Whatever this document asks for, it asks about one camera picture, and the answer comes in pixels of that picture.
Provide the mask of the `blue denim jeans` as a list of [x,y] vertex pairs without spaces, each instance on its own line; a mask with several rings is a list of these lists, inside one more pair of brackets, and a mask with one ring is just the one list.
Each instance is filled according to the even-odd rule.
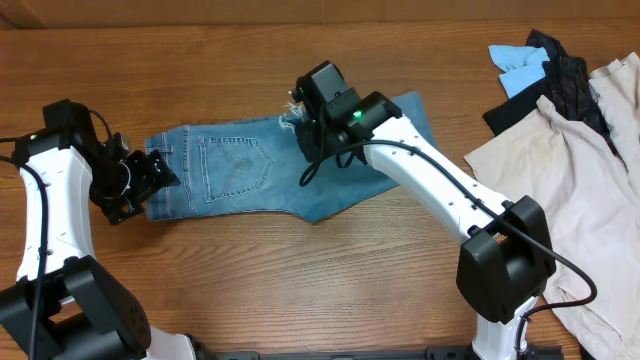
[[283,212],[317,223],[396,187],[359,161],[340,168],[332,160],[300,186],[308,164],[293,128],[303,115],[291,105],[282,115],[183,125],[148,138],[147,152],[158,152],[180,181],[148,199],[148,219]]

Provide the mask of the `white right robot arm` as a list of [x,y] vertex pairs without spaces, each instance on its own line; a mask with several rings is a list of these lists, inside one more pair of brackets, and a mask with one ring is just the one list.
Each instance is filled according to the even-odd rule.
[[529,318],[555,272],[546,217],[525,196],[512,202],[477,183],[427,142],[409,116],[379,92],[291,90],[309,117],[297,137],[311,166],[306,185],[331,156],[350,152],[389,176],[459,247],[456,285],[477,314],[468,345],[430,346],[427,359],[561,359],[560,347],[527,342]]

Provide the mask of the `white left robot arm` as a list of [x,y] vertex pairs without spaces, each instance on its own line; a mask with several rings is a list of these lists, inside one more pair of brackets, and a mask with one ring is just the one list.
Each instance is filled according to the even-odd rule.
[[118,225],[157,191],[179,184],[158,151],[96,135],[98,113],[69,99],[43,109],[43,129],[13,139],[6,162],[27,196],[15,285],[1,293],[1,325],[26,355],[49,359],[207,359],[189,334],[150,325],[142,305],[95,258],[89,206]]

